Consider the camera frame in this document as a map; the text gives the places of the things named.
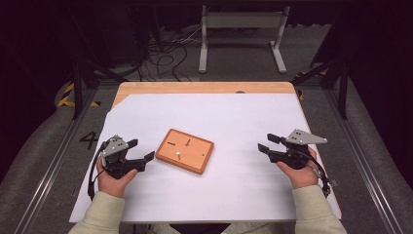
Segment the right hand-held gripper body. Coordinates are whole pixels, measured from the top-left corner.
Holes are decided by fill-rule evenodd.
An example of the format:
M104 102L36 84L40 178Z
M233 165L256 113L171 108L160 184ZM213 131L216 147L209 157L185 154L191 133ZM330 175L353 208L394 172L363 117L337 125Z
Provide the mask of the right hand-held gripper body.
M285 137L285 152L270 150L268 156L271 163L284 162L294 170L301 170L313 160L309 145L321 143L327 143L327 139L296 129Z

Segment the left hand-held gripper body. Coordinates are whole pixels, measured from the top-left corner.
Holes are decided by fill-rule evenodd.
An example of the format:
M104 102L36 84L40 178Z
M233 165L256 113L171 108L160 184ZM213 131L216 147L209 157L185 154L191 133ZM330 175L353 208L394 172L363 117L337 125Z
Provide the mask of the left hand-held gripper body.
M101 152L102 165L112 177L119 179L133 169L138 172L145 171L143 159L128 160L128 151L127 141L120 136L113 136L104 143Z

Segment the person's right hand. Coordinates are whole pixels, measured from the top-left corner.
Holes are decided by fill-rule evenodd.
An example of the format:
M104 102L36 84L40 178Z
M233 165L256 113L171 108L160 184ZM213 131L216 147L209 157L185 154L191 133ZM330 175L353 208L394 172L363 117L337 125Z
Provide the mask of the person's right hand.
M315 170L318 168L318 166L313 161L309 161L307 163L307 166L301 170L294 170L284 162L278 162L277 166L290 179L290 182L294 189L319 184L319 178L315 174Z

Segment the person's left hand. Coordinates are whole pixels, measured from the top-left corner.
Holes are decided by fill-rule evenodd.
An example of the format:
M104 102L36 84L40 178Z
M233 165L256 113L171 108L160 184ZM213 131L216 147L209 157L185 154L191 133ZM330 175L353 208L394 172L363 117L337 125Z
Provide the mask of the person's left hand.
M103 168L98 169L99 176L97 177L98 190L104 192L108 195L123 198L128 184L135 178L138 174L136 169L129 171L123 177L117 179L112 177Z

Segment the wooden tray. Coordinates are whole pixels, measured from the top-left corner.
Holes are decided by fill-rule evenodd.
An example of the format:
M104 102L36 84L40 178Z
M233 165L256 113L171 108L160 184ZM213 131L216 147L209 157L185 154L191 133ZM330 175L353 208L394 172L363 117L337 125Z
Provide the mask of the wooden tray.
M188 139L191 139L189 146L185 146ZM174 142L175 145L167 144L167 142ZM159 160L189 172L202 175L213 148L214 143L210 140L193 136L176 129L170 129L155 155ZM181 154L181 160L177 158L177 151Z

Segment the black metal stand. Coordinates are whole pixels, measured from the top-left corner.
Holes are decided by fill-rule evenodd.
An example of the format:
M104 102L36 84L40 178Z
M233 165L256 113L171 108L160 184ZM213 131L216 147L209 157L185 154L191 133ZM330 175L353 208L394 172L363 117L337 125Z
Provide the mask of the black metal stand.
M86 58L78 58L74 63L73 78L75 101L75 111L73 114L74 120L80 116L84 106L86 105L85 97L83 96L83 85L86 85L88 90L96 90L100 85L98 75L94 73L96 70L118 83L126 82L125 78L107 68L104 68L103 66Z
M343 119L347 119L346 104L347 104L347 90L349 83L349 68L342 59L333 59L331 61L322 63L321 65L309 70L298 77L295 77L291 84L293 86L299 85L317 74L325 71L325 75L319 82L321 87L325 90L331 90L336 82L339 82L338 94L338 110Z

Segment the yellow black hazard tape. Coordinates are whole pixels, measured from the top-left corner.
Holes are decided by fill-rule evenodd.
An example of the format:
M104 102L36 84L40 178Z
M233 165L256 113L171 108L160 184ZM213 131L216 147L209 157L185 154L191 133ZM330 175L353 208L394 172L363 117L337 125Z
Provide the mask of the yellow black hazard tape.
M71 93L74 91L74 83L70 82L66 88L63 91L62 97L60 98L60 100L57 102L58 106L74 106L75 105L75 101L71 100L69 97L71 95Z

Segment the person's legs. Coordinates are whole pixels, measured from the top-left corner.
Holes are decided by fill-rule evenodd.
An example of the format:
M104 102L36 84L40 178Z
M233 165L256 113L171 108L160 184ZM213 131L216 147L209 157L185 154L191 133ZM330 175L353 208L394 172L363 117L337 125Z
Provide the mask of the person's legs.
M145 234L271 234L267 223L150 224Z

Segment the aluminium floor rail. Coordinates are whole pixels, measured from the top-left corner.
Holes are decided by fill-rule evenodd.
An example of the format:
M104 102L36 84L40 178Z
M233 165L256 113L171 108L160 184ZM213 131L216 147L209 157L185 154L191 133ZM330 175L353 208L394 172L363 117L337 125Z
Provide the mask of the aluminium floor rail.
M394 214L392 207L390 206L387 197L383 192L380 183L368 165L354 132L352 131L348 121L342 117L342 114L338 108L338 100L335 98L334 93L332 91L324 91L324 95L353 151L353 158L357 165L357 169L381 219L385 224L387 232L389 234L405 234Z
M19 225L14 231L14 234L28 234L34 220L39 214L51 188L55 183L56 177L65 160L65 157L67 156L68 148L73 141L73 138L91 102L94 100L95 94L96 90L85 91L85 97L82 100L82 105L76 105L76 107L79 107L79 110L75 110L75 119L71 120L70 125L68 126L65 135L53 157L53 160L41 178L29 205L19 221Z

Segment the white metal frame stand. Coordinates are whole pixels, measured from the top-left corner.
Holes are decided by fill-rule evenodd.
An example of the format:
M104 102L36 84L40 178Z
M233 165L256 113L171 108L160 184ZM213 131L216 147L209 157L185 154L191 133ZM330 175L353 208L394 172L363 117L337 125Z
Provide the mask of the white metal frame stand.
M279 73L284 74L286 67L280 51L281 40L289 16L289 7L275 12L209 12L202 9L199 72L207 72L207 30L209 28L275 28L276 37L269 43Z

